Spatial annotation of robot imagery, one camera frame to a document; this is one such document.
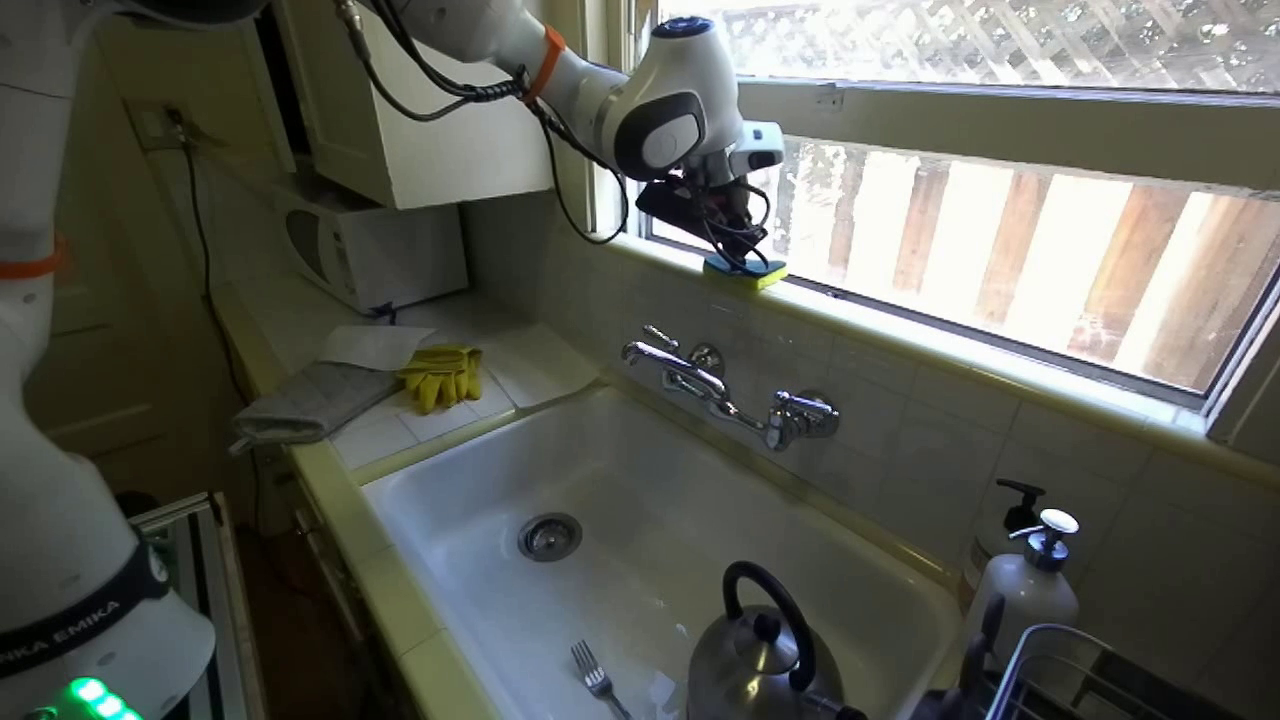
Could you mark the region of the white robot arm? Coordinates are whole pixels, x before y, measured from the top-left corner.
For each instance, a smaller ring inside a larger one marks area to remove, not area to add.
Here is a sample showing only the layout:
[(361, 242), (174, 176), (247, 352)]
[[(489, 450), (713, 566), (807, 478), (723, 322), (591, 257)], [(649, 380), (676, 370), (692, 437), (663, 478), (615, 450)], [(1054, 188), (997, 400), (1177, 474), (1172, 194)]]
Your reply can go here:
[[(166, 720), (206, 677), (216, 627), (130, 524), (102, 467), (54, 441), (27, 385), (54, 340), (56, 227), (81, 56), (113, 14), (237, 28), (269, 0), (0, 0), (0, 720)], [(703, 14), (651, 28), (636, 66), (580, 59), (522, 0), (373, 0), (398, 45), (494, 62), (570, 122), (591, 162), (670, 222), (747, 235), (747, 178), (785, 131), (747, 121)]]

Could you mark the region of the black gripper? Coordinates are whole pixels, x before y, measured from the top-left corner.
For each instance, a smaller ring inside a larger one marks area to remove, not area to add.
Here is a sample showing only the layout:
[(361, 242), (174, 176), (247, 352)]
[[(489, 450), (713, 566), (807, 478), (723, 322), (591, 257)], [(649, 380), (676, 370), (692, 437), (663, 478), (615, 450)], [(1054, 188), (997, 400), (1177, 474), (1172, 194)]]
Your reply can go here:
[(747, 257), (768, 235), (768, 227), (754, 217), (754, 198), (756, 188), (747, 178), (733, 178), (723, 188), (651, 178), (636, 194), (649, 217), (709, 240), (722, 257)]

